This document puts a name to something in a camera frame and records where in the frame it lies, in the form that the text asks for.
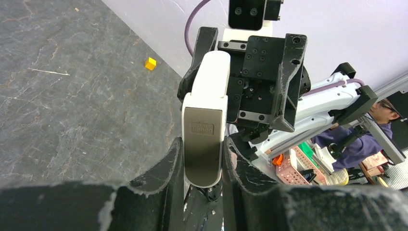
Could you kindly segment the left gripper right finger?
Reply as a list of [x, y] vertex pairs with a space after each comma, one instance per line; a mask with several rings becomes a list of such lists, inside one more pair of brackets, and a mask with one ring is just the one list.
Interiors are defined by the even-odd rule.
[[278, 183], [245, 157], [230, 137], [222, 149], [223, 216], [227, 231], [284, 231]]

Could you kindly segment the white plastic hook piece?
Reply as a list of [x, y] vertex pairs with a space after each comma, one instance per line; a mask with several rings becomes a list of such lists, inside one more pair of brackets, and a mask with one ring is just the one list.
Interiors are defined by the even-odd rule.
[[230, 60], [225, 51], [205, 54], [182, 104], [184, 174], [199, 188], [210, 188], [221, 178]]

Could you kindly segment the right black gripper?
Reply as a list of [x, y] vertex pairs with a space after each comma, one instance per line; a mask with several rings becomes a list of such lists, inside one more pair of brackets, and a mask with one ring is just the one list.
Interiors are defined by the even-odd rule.
[[[179, 83], [183, 103], [202, 63], [215, 49], [218, 29], [201, 27], [191, 66]], [[307, 36], [250, 36], [247, 41], [220, 41], [217, 48], [231, 55], [227, 122], [239, 127], [267, 127], [294, 132]]]

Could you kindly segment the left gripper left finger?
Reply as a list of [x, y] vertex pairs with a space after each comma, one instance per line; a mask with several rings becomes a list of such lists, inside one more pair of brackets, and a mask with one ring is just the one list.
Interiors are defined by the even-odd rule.
[[177, 137], [159, 162], [117, 190], [110, 231], [183, 230], [183, 154]]

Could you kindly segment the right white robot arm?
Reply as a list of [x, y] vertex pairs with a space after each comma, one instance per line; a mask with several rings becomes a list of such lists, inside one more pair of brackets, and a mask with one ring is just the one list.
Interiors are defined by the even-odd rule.
[[376, 101], [348, 63], [311, 84], [307, 36], [271, 31], [228, 29], [220, 41], [217, 28], [199, 29], [178, 89], [188, 164], [218, 162], [229, 140], [250, 160], [272, 159], [334, 123], [357, 120]]

